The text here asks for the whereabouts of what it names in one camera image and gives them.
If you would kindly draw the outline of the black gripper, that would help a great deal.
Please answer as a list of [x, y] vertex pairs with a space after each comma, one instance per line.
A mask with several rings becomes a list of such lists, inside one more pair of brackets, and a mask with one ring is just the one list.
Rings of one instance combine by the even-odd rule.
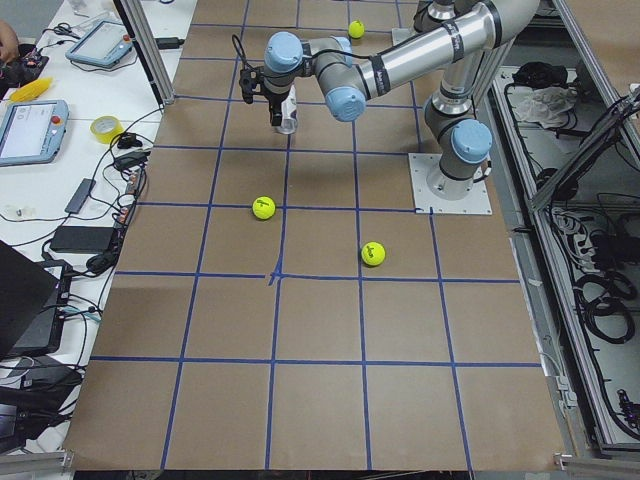
[[270, 125], [281, 126], [283, 99], [267, 88], [265, 80], [263, 67], [243, 66], [239, 77], [242, 99], [246, 104], [252, 104], [255, 96], [266, 98], [269, 102]]

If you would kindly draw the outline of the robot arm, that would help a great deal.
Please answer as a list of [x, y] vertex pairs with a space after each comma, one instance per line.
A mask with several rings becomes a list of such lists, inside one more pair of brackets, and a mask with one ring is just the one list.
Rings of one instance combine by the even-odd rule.
[[459, 200], [479, 182], [476, 173], [493, 142], [488, 127], [471, 114], [482, 56], [511, 42], [537, 9], [535, 1], [477, 1], [463, 10], [452, 1], [422, 1], [418, 12], [433, 21], [418, 19], [414, 36], [367, 57], [355, 55], [344, 37], [302, 40], [277, 32], [266, 45], [262, 65], [243, 64], [242, 96], [246, 103], [265, 97], [270, 123], [278, 127], [295, 79], [313, 77], [332, 116], [353, 122], [368, 101], [442, 69], [440, 86], [424, 106], [425, 122], [442, 151], [427, 184], [436, 196]]

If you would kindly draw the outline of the person hand at table edge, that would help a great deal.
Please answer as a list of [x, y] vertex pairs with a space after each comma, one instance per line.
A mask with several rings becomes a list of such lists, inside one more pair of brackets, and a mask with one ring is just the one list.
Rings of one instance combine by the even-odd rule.
[[19, 40], [14, 29], [3, 19], [0, 20], [1, 61], [9, 63], [19, 57]]

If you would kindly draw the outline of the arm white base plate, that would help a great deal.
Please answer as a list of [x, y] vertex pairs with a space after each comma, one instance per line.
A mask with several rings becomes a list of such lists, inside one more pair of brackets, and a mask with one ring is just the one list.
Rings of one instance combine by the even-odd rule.
[[440, 170], [440, 154], [410, 153], [414, 210], [419, 214], [491, 215], [487, 186], [478, 167], [471, 179], [458, 181]]

